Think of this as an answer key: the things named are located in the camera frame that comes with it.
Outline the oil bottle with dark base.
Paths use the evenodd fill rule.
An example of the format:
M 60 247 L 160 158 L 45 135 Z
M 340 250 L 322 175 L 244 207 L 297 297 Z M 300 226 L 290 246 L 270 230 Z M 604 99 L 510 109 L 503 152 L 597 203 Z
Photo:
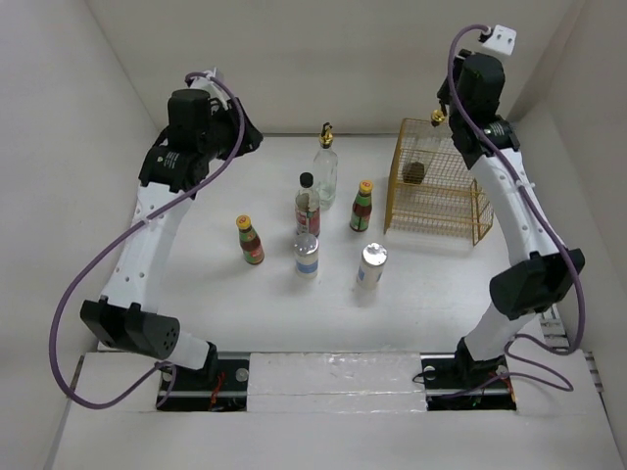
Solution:
M 429 120 L 405 118 L 402 125 L 402 181 L 409 185 L 443 184 L 448 165 L 456 162 L 449 129 Z

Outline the clear oil bottle gold spout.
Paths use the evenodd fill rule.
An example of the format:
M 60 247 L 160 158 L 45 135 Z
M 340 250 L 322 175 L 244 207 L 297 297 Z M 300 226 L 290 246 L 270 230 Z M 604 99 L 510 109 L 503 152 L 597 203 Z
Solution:
M 313 159 L 313 182 L 324 210 L 331 208 L 336 197 L 338 156 L 332 148 L 332 125 L 322 125 L 319 135 L 319 150 Z

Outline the black cap red label bottle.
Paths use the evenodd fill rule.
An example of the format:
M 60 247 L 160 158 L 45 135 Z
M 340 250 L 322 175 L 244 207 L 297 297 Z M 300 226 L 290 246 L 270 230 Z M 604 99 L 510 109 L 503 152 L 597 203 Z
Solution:
M 303 172 L 299 176 L 300 189 L 295 197 L 296 230 L 298 234 L 320 234 L 321 208 L 318 192 L 314 188 L 314 176 Z

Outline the silver lid shaker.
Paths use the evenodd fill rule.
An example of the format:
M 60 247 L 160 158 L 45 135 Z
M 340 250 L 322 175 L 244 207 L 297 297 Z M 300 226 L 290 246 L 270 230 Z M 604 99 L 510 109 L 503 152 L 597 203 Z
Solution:
M 360 266 L 357 274 L 358 284 L 366 290 L 374 290 L 381 278 L 388 259 L 387 249 L 373 242 L 362 249 Z
M 319 243 L 311 233 L 296 236 L 294 241 L 295 268 L 299 276 L 315 278 L 318 273 Z

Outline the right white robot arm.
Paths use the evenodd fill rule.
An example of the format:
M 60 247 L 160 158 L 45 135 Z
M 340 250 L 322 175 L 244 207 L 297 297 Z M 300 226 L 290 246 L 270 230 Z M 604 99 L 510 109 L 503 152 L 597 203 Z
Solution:
M 503 359 L 515 334 L 565 297 L 585 257 L 553 233 L 525 174 L 519 141 L 497 113 L 505 85 L 501 61 L 463 50 L 453 56 L 452 74 L 437 97 L 456 149 L 493 206 L 509 259 L 508 269 L 490 281 L 488 309 L 458 342 L 453 373 L 473 386 Z

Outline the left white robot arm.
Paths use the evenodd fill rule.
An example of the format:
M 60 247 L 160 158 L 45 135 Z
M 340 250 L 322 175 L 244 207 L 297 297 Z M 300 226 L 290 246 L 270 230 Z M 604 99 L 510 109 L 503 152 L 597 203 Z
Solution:
M 132 224 L 115 270 L 99 300 L 86 301 L 80 318 L 104 346 L 168 361 L 184 368 L 197 388 L 217 379 L 216 348 L 183 331 L 175 317 L 158 313 L 169 253 L 182 218 L 207 180 L 212 160 L 255 151 L 263 137 L 239 101 L 214 84 L 174 91 L 169 124 L 139 172 Z

